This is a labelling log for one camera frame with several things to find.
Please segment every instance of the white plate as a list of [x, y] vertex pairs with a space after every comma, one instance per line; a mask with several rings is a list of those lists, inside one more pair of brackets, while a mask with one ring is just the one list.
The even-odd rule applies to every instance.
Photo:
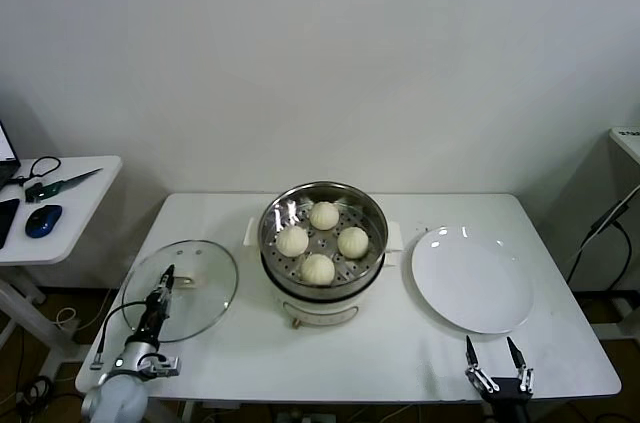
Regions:
[[525, 268], [499, 238], [468, 226], [428, 232], [413, 250], [413, 277], [427, 302], [476, 333], [507, 333], [533, 307]]

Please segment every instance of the laptop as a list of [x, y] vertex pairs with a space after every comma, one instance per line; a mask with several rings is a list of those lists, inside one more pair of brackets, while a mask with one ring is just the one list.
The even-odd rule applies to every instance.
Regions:
[[20, 168], [20, 160], [0, 121], [0, 189]]

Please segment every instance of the white shelf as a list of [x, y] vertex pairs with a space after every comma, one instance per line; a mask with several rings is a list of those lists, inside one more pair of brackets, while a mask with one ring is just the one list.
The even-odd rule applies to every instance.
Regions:
[[609, 133], [611, 139], [618, 143], [631, 158], [640, 163], [640, 127], [616, 126]]

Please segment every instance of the floor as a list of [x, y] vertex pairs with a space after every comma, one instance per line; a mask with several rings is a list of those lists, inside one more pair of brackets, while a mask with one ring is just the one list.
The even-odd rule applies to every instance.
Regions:
[[[105, 293], [100, 291], [78, 291], [72, 293], [49, 293], [47, 301], [40, 310], [50, 319], [55, 319], [56, 313], [66, 306], [77, 309], [78, 317], [83, 322], [90, 321], [98, 312]], [[581, 302], [585, 314], [592, 323], [615, 321], [617, 314], [613, 307], [604, 302]], [[76, 334], [78, 343], [91, 343], [98, 331], [102, 318], [93, 325]], [[7, 322], [5, 315], [0, 313], [0, 328]], [[16, 377], [20, 366], [22, 345], [22, 330], [15, 330], [7, 343], [0, 349], [0, 423], [19, 422], [16, 412], [10, 412], [15, 406], [15, 398], [11, 395], [16, 391]], [[559, 405], [554, 411], [539, 420], [541, 423], [616, 423], [631, 421], [640, 423], [640, 348], [631, 341], [605, 342], [604, 348], [616, 367], [622, 379], [622, 392], [612, 398], [577, 400]], [[47, 349], [30, 334], [24, 333], [24, 358], [20, 370], [20, 382], [24, 385], [31, 378], [38, 375], [38, 370], [47, 355]], [[74, 375], [79, 365], [66, 365], [58, 375], [54, 385], [54, 395], [77, 394], [74, 387]], [[74, 396], [64, 396], [51, 401], [49, 406], [38, 413], [31, 421], [38, 422], [77, 422], [80, 421], [81, 399]], [[178, 411], [182, 404], [166, 402], [167, 406]], [[372, 405], [245, 405], [237, 410], [211, 410], [199, 405], [193, 414], [192, 422], [255, 422], [271, 423], [276, 421], [276, 415], [281, 412], [291, 413], [331, 413], [337, 416], [338, 423], [374, 423], [380, 422], [385, 416], [398, 410], [401, 406]], [[619, 413], [620, 417], [606, 417], [598, 420], [598, 415], [604, 413]], [[483, 413], [479, 405], [429, 405], [413, 406], [404, 409], [396, 416], [385, 420], [390, 423], [418, 423], [418, 422], [482, 422]]]

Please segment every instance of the steamed bun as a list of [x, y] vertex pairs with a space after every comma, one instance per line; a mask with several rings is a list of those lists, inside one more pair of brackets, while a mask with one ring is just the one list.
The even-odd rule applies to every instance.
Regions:
[[312, 285], [330, 285], [335, 274], [333, 261], [324, 255], [314, 253], [300, 265], [300, 277]]
[[347, 258], [362, 258], [369, 249], [369, 237], [356, 226], [345, 228], [338, 236], [338, 249]]
[[318, 230], [330, 230], [338, 224], [340, 212], [336, 205], [328, 201], [321, 201], [313, 205], [309, 221]]
[[287, 226], [276, 236], [276, 248], [290, 258], [304, 253], [308, 245], [307, 232], [298, 226]]

